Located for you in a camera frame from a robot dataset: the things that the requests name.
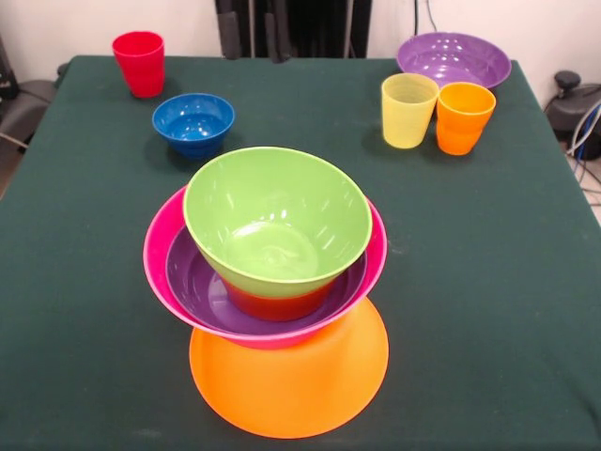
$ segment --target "pink bowl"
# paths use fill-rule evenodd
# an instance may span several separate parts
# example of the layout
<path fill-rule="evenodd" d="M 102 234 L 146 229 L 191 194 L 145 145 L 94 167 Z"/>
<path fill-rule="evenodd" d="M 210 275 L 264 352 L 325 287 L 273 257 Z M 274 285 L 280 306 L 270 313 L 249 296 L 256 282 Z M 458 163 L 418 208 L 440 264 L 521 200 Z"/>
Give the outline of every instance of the pink bowl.
<path fill-rule="evenodd" d="M 143 260 L 146 278 L 148 279 L 148 283 L 152 287 L 154 294 L 159 298 L 167 310 L 195 328 L 210 334 L 222 336 L 223 338 L 227 338 L 228 340 L 247 348 L 274 350 L 292 346 L 309 338 L 322 327 L 336 321 L 344 314 L 348 313 L 358 301 L 363 299 L 369 293 L 382 274 L 384 262 L 386 261 L 386 253 L 388 251 L 386 230 L 376 207 L 368 200 L 369 207 L 372 211 L 374 226 L 372 237 L 365 250 L 367 254 L 367 271 L 357 294 L 345 308 L 316 324 L 285 334 L 245 335 L 214 330 L 207 326 L 207 324 L 198 322 L 196 319 L 192 318 L 182 306 L 179 305 L 179 301 L 172 293 L 169 288 L 169 283 L 167 282 L 166 262 L 169 248 L 179 230 L 185 226 L 183 216 L 183 196 L 185 190 L 186 187 L 184 186 L 173 194 L 169 200 L 162 205 L 161 209 L 152 220 L 152 223 L 150 223 L 144 241 Z"/>

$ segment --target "floor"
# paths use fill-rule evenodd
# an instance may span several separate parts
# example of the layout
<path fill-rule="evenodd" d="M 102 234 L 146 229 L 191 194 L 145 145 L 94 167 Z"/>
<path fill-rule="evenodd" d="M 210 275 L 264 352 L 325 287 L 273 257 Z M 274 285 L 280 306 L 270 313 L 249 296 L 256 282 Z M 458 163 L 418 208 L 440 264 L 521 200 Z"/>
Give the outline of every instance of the floor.
<path fill-rule="evenodd" d="M 0 153 L 0 200 L 8 189 L 10 179 L 17 172 L 22 158 L 23 155 L 16 150 Z M 572 158 L 567 158 L 567 162 L 570 167 L 574 168 L 575 161 Z M 601 179 L 601 158 L 587 162 L 586 167 L 598 179 Z M 582 192 L 588 199 L 593 214 L 601 226 L 601 182 L 596 180 L 591 173 L 584 171 L 582 165 L 579 165 L 574 176 L 577 180 L 581 180 Z"/>
<path fill-rule="evenodd" d="M 574 159 L 568 158 L 568 163 L 574 169 Z M 580 187 L 582 188 L 582 192 L 589 201 L 594 216 L 601 226 L 601 182 L 594 178 L 596 176 L 598 179 L 601 179 L 601 158 L 586 162 L 586 168 L 588 171 L 584 171 L 582 165 L 579 164 L 574 172 L 574 176 L 577 180 L 581 180 Z"/>

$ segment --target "white wall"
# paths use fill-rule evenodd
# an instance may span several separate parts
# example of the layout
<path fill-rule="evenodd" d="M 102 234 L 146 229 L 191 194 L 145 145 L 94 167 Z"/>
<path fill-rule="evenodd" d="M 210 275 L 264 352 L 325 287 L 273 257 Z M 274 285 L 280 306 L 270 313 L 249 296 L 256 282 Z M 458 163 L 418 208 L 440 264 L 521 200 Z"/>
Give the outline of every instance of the white wall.
<path fill-rule="evenodd" d="M 420 0 L 420 32 L 433 31 Z M 430 0 L 439 31 L 479 36 L 516 59 L 537 99 L 555 93 L 553 74 L 601 82 L 601 0 Z M 395 57 L 413 34 L 413 0 L 373 0 L 369 57 Z"/>
<path fill-rule="evenodd" d="M 20 82 L 53 80 L 77 54 L 112 54 L 131 30 L 152 30 L 167 54 L 221 55 L 213 0 L 0 0 L 0 35 Z"/>

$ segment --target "green tablecloth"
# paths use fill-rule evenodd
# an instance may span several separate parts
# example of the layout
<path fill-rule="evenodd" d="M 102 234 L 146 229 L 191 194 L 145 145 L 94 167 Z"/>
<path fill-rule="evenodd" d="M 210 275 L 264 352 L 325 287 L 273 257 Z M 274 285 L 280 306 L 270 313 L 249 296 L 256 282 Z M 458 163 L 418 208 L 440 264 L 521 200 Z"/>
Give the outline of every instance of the green tablecloth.
<path fill-rule="evenodd" d="M 166 64 L 161 98 L 138 101 L 112 58 L 75 58 L 0 202 L 0 447 L 599 449 L 601 233 L 517 64 L 467 158 L 440 153 L 433 127 L 419 149 L 384 144 L 392 60 Z M 190 327 L 146 282 L 146 228 L 198 167 L 150 117 L 189 91 L 235 106 L 225 150 L 325 157 L 384 218 L 370 298 L 390 365 L 333 432 L 270 441 L 213 413 L 190 374 Z"/>

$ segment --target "purple plate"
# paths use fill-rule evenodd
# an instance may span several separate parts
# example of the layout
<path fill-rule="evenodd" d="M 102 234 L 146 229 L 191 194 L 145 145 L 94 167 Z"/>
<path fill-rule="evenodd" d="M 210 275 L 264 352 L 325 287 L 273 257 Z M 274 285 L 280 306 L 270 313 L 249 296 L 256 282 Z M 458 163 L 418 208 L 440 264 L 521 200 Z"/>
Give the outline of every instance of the purple plate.
<path fill-rule="evenodd" d="M 198 251 L 190 232 L 182 228 L 169 249 L 167 280 L 181 306 L 204 325 L 233 334 L 284 334 L 338 313 L 354 298 L 365 270 L 365 253 L 338 276 L 324 303 L 311 315 L 293 321 L 264 321 L 233 305 L 219 275 Z"/>
<path fill-rule="evenodd" d="M 511 61 L 496 45 L 460 33 L 424 33 L 401 45 L 396 58 L 403 72 L 420 73 L 443 87 L 471 82 L 500 85 L 511 73 Z"/>

